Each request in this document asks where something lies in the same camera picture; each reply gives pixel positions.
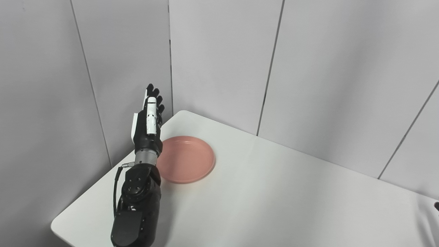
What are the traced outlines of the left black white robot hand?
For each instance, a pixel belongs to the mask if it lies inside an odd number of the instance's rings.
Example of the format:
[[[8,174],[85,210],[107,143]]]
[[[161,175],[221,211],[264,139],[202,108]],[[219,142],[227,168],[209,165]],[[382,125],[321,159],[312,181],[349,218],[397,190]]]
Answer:
[[[162,153],[161,127],[163,125],[162,114],[165,110],[162,102],[160,90],[149,83],[145,91],[143,109],[133,116],[131,136],[135,153],[147,150],[154,151],[157,156]]]

